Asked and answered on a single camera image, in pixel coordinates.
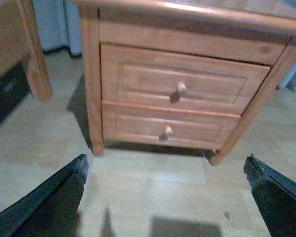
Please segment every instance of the nightstand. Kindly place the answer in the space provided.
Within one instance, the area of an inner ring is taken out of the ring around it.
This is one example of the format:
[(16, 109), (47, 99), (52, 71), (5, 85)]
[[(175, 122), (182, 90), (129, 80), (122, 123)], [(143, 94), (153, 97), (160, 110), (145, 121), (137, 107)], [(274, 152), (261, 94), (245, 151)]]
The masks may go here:
[(274, 0), (74, 0), (93, 152), (103, 139), (228, 154), (296, 59)]

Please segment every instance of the blue curtain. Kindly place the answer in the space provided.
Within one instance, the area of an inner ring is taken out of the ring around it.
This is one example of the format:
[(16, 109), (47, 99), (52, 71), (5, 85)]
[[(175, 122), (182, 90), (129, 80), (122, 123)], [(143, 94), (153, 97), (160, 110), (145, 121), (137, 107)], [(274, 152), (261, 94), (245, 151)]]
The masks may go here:
[(80, 55), (78, 7), (69, 0), (32, 0), (32, 6), (43, 50), (65, 47), (72, 56)]

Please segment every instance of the wooden floor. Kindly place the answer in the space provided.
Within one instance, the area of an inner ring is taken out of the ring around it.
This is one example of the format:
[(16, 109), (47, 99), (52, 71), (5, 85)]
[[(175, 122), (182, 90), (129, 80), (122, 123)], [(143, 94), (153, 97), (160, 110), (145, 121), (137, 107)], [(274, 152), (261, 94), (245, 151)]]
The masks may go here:
[(81, 153), (90, 169), (76, 237), (269, 237), (243, 173), (250, 153), (296, 181), (296, 93), (275, 91), (218, 167), (199, 150), (87, 146), (82, 59), (46, 57), (54, 97), (28, 95), (0, 126), (0, 211)]

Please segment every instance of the wooden drawer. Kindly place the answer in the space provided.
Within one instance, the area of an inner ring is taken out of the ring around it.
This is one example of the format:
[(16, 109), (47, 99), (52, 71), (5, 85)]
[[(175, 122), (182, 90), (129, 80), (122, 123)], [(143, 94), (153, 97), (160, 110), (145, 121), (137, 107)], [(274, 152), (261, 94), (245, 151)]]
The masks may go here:
[[(102, 103), (102, 116), (105, 139), (211, 149), (222, 147), (240, 119), (106, 100)], [(168, 126), (173, 135), (164, 140)]]
[(100, 42), (274, 65), (290, 37), (100, 9)]
[[(270, 68), (176, 53), (101, 45), (103, 99), (242, 114)], [(179, 96), (179, 83), (187, 87)]]

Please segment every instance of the drawer knob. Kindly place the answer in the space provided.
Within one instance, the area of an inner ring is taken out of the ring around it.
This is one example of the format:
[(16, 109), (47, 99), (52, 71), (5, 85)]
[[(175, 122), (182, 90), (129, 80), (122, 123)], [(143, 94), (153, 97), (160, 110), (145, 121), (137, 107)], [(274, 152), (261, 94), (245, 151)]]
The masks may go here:
[(167, 140), (168, 137), (173, 135), (173, 131), (172, 128), (170, 126), (166, 126), (166, 129), (164, 130), (164, 132), (159, 136), (159, 139), (161, 141)]
[(184, 83), (180, 82), (177, 85), (176, 94), (181, 96), (181, 95), (184, 95), (186, 92), (187, 92), (187, 86)]

